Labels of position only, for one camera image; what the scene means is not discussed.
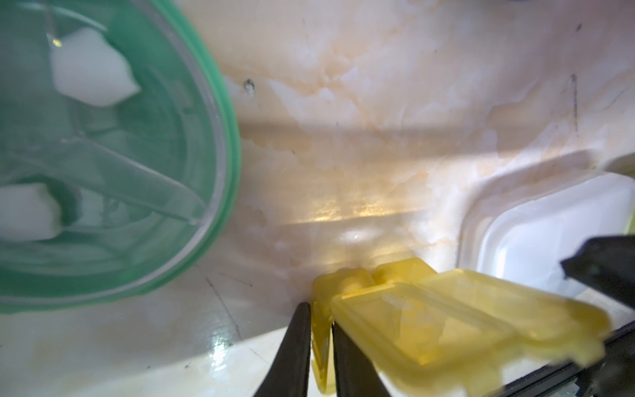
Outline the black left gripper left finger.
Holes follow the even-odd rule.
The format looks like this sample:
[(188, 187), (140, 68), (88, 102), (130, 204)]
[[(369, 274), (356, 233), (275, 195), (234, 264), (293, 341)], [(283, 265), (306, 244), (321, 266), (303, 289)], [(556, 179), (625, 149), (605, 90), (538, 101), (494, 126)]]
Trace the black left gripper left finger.
[(311, 306), (299, 304), (266, 377), (254, 397), (306, 397), (311, 353)]

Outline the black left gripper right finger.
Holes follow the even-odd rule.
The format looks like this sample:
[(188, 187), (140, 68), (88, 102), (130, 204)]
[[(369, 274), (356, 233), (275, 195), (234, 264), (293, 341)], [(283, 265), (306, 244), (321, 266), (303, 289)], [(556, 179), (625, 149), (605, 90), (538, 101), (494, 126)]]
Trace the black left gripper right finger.
[(374, 365), (339, 324), (332, 326), (338, 397), (390, 397)]

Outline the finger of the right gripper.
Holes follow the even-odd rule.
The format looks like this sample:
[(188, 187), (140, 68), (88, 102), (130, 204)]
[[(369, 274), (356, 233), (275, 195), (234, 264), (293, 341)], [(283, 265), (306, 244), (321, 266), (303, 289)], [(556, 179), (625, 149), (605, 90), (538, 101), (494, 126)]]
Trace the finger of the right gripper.
[(565, 276), (634, 309), (634, 236), (590, 238), (561, 261)]

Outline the white square pillbox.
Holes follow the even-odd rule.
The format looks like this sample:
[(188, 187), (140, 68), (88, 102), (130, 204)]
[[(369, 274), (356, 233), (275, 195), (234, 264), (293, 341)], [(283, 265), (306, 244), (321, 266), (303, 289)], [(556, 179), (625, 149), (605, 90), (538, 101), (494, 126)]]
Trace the white square pillbox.
[(463, 219), (457, 266), (597, 305), (617, 326), (630, 323), (632, 309), (566, 278), (561, 268), (586, 240), (625, 234), (624, 192), (620, 175), (598, 170), (494, 178)]

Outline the yellow small pillbox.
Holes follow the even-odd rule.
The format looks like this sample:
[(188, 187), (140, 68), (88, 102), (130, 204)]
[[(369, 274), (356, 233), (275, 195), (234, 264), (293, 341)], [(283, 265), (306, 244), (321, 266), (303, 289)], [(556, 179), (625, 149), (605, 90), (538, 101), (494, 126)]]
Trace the yellow small pillbox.
[(488, 395), (521, 357), (588, 367), (605, 355), (612, 330), (591, 304), (475, 271), (438, 273), (418, 258), (321, 275), (311, 304), (313, 369), (325, 395), (336, 390), (332, 325), (416, 396), (457, 387)]

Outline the lime green square pillbox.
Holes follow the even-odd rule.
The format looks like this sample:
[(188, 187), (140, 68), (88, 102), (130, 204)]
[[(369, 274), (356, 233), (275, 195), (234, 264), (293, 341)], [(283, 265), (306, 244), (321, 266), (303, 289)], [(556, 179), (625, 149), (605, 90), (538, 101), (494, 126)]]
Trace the lime green square pillbox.
[(623, 215), (624, 233), (634, 234), (634, 152), (618, 156), (607, 162), (604, 170), (612, 174), (620, 175), (624, 182), (625, 204)]

